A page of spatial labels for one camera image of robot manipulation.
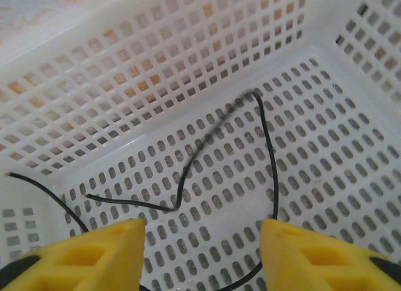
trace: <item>plastic basket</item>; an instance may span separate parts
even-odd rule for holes
[[[401,262],[401,0],[86,0],[0,47],[4,171],[52,187],[92,229],[147,221],[142,284],[211,290],[259,261],[272,179],[255,102],[213,137],[176,213],[159,204],[245,89],[263,93],[279,219]],[[0,265],[80,230],[0,179]],[[261,272],[246,290],[264,290]]]

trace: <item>black cable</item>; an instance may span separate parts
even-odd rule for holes
[[[36,180],[33,180],[33,179],[29,178],[29,177],[26,177],[24,175],[17,174],[17,173],[14,173],[14,172],[6,173],[6,175],[10,176],[10,177],[18,178],[18,179],[23,180],[23,181],[26,181],[26,182],[38,187],[40,190],[44,191],[59,206],[61,206],[67,212],[67,214],[69,214],[77,222],[77,224],[80,226],[80,228],[82,229],[82,231],[84,233],[89,232],[88,227],[86,227],[86,225],[82,222],[82,220],[78,217],[78,215],[72,209],[70,209],[63,201],[61,201],[61,199],[58,198],[52,191],[47,189],[44,185],[42,185],[41,183],[38,183]]]
[[[268,147],[269,151],[269,156],[270,156],[270,162],[271,162],[271,168],[273,172],[273,214],[272,218],[277,219],[278,217],[278,172],[277,172],[277,166],[276,166],[276,159],[274,158],[274,149],[273,145],[270,140],[269,136],[269,131],[268,127],[266,124],[266,117],[264,114],[264,106],[263,106],[263,101],[262,98],[259,96],[259,94],[256,91],[248,91],[244,93],[241,97],[236,99],[233,102],[234,109],[235,108],[240,108],[242,107],[242,100],[246,99],[247,96],[252,95],[255,97],[256,101],[258,102],[259,110],[260,110],[260,117],[262,121],[262,127],[263,127],[263,132],[264,132],[264,137],[266,139],[266,144]],[[168,208],[168,207],[163,207],[161,205],[154,205],[152,203],[146,203],[146,202],[139,202],[135,200],[117,200],[117,199],[109,199],[109,198],[103,198],[99,197],[96,195],[92,194],[87,194],[86,197],[92,200],[98,200],[100,202],[107,202],[107,203],[116,203],[116,204],[128,204],[128,205],[135,205],[135,206],[140,206],[140,207],[147,207],[147,208],[154,208],[156,210],[162,210],[164,212],[174,212],[177,211],[182,203],[182,193],[184,191],[184,183],[185,179],[187,178],[189,168],[194,162],[194,160],[199,156],[199,154],[204,150],[206,144],[208,144],[209,140],[212,138],[212,135],[220,128],[220,126],[226,122],[230,117],[232,116],[231,112],[226,113],[223,117],[221,117],[220,121],[213,127],[213,129],[210,130],[208,134],[206,134],[203,142],[198,146],[197,151],[192,155],[186,166],[184,167],[182,171],[182,175],[179,181],[179,185],[177,188],[177,201],[176,204],[173,208]],[[63,203],[53,192],[51,192],[49,189],[47,189],[45,186],[42,184],[36,182],[35,180],[32,180],[24,175],[20,175],[17,173],[8,173],[9,176],[19,178],[20,180],[24,180],[28,183],[31,183],[32,185],[40,188],[43,190],[46,194],[48,194],[56,203],[58,203],[64,210],[69,214],[81,227],[81,229],[84,232],[88,232],[88,228],[86,225],[80,220],[78,215],[72,211],[65,203]],[[247,283],[249,280],[251,280],[260,270],[262,269],[262,262],[259,262],[247,275],[245,275],[243,278],[239,279],[237,282],[234,282],[224,288],[219,289],[218,291],[232,291],[234,289],[239,288],[240,286],[244,285]],[[139,288],[140,291],[150,291],[148,288],[144,287],[143,285],[140,285]]]
[[[277,219],[277,217],[278,217],[278,195],[279,195],[279,193],[278,193],[278,172],[277,172],[277,166],[276,166],[276,159],[274,157],[274,149],[273,149],[273,145],[270,140],[268,126],[266,123],[266,116],[264,114],[264,106],[263,106],[262,98],[256,91],[248,91],[248,92],[244,93],[241,97],[236,99],[232,105],[234,106],[234,109],[241,108],[243,106],[242,100],[246,99],[246,97],[249,95],[252,95],[255,97],[256,101],[258,102],[258,106],[259,106],[259,110],[260,110],[262,128],[263,128],[263,132],[264,132],[264,137],[266,139],[266,144],[268,146],[270,163],[271,163],[271,168],[272,168],[272,172],[273,172],[273,214],[272,214],[272,218]],[[182,174],[181,174],[181,178],[180,178],[178,188],[177,188],[177,201],[173,208],[163,207],[161,205],[154,205],[152,203],[139,202],[137,200],[111,199],[111,198],[100,197],[100,196],[92,195],[92,194],[87,194],[86,197],[89,199],[98,200],[100,202],[135,205],[138,207],[154,208],[156,210],[161,210],[164,212],[173,212],[173,211],[178,210],[182,203],[182,193],[184,192],[185,179],[187,178],[187,175],[188,175],[188,172],[189,172],[189,169],[190,169],[192,163],[199,156],[199,154],[202,153],[202,151],[206,147],[206,144],[208,144],[209,140],[212,138],[212,135],[214,133],[216,133],[216,131],[232,116],[232,114],[233,113],[228,112],[223,117],[220,118],[220,121],[208,132],[208,134],[206,134],[205,138],[203,139],[201,144],[198,146],[195,153],[191,156],[191,158],[187,162],[187,164],[184,167]],[[259,262],[243,278],[228,285],[227,287],[219,289],[218,291],[232,291],[234,289],[239,288],[240,286],[242,286],[245,283],[247,283],[248,281],[250,281],[261,269],[262,269],[262,262]]]

